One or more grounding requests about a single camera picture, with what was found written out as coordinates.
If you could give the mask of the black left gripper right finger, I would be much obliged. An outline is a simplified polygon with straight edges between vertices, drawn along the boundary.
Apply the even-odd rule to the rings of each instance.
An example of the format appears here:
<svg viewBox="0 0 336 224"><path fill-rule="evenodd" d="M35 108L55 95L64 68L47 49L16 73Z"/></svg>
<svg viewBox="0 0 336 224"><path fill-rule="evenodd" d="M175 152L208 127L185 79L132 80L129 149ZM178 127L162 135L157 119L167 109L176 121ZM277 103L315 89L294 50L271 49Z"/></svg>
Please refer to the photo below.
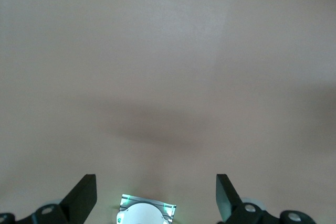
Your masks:
<svg viewBox="0 0 336 224"><path fill-rule="evenodd" d="M218 224L315 224L309 215L296 210L271 215L260 201L241 198L226 174L216 175L216 203L222 218Z"/></svg>

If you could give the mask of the brown table cover sheet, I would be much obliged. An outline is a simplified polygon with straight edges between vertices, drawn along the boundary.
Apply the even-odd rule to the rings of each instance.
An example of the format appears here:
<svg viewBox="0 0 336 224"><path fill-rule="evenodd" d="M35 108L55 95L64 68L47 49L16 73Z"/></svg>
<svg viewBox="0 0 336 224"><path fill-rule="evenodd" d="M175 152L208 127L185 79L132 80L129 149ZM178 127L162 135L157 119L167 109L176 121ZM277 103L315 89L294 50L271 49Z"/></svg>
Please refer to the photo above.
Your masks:
<svg viewBox="0 0 336 224"><path fill-rule="evenodd" d="M336 224L336 0L0 0L0 212L96 174L215 224L216 175Z"/></svg>

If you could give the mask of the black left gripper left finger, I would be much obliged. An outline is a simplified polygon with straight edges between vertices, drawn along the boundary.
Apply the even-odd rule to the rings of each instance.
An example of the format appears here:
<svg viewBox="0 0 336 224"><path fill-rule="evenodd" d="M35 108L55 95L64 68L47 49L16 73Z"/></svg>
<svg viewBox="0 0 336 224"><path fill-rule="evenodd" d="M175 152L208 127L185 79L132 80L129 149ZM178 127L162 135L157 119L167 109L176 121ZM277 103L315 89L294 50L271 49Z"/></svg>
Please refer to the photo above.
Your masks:
<svg viewBox="0 0 336 224"><path fill-rule="evenodd" d="M60 203L44 205L20 220L0 213L0 224L84 224L96 203L96 175L86 174Z"/></svg>

